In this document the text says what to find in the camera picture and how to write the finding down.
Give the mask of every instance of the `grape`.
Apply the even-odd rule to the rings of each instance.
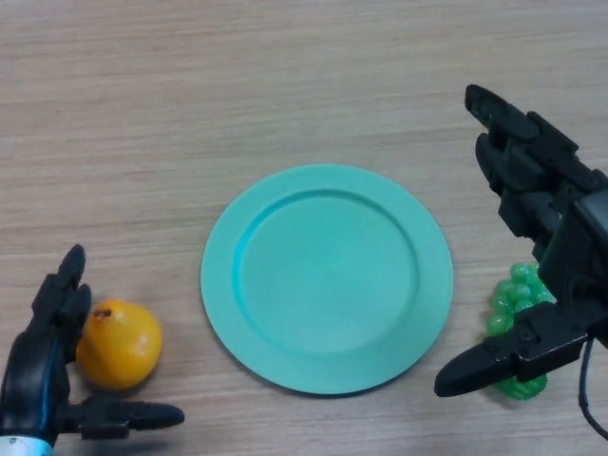
[[[508,315],[492,315],[485,322],[488,335],[506,333],[513,326],[513,318]]]
[[[509,290],[509,297],[511,298],[512,302],[519,302],[529,299],[531,295],[532,291],[530,290],[530,287],[523,283],[516,283],[513,285],[513,288]]]
[[[506,278],[505,280],[501,280],[496,285],[496,295],[508,295],[511,289],[513,288],[513,282]]]
[[[520,301],[515,305],[515,313],[525,311],[531,307],[534,307],[534,303],[532,301],[528,301],[527,299]]]
[[[544,289],[543,291],[541,291],[540,293],[538,293],[536,295],[536,301],[537,302],[544,302],[544,301],[555,302],[555,297],[553,297],[552,294],[550,294],[546,289]]]
[[[511,266],[511,279],[515,283],[525,283],[530,275],[528,266],[524,263],[515,263]]]
[[[511,301],[509,300],[509,297],[506,294],[496,294],[492,298],[492,308],[498,314],[513,314],[513,304],[511,304]]]

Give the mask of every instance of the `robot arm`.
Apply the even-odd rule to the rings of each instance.
[[[557,303],[518,313],[509,332],[450,361],[435,379],[442,397],[511,376],[528,381],[577,360],[590,338],[608,343],[608,179],[538,114],[478,85],[466,89],[465,106],[488,130],[476,156],[501,198],[499,215],[515,236],[534,242],[539,277]]]
[[[126,438],[130,429],[166,428],[183,422],[179,408],[92,396],[68,402],[67,364],[86,322],[91,291],[79,285],[85,250],[74,246],[56,274],[50,274],[35,297],[33,317],[14,340],[0,392],[0,454],[52,455],[62,433],[84,439]]]

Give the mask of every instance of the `orange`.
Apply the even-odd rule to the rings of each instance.
[[[108,299],[91,310],[76,348],[76,362],[94,385],[126,390],[152,372],[161,349],[161,325],[150,311]]]

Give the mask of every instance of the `turquoise plastic plate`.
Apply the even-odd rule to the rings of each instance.
[[[288,389],[345,394],[387,383],[430,348],[453,274],[439,226],[404,188],[318,164],[236,198],[200,282],[214,331],[245,367]]]

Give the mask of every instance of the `wood grain surface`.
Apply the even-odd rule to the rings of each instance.
[[[578,364],[516,407],[485,392],[439,399],[432,385],[531,250],[499,220],[475,161],[466,85],[540,112],[607,170],[607,74],[604,0],[5,0],[0,363],[45,274],[82,242],[96,298],[139,301],[162,321],[160,368],[136,397],[176,404],[187,421],[119,443],[63,436],[59,455],[605,454],[578,410]],[[406,186],[454,259],[453,308],[432,350],[346,399],[262,384],[219,346],[201,306],[201,252],[226,204],[312,162]],[[608,422],[604,352],[590,394]]]

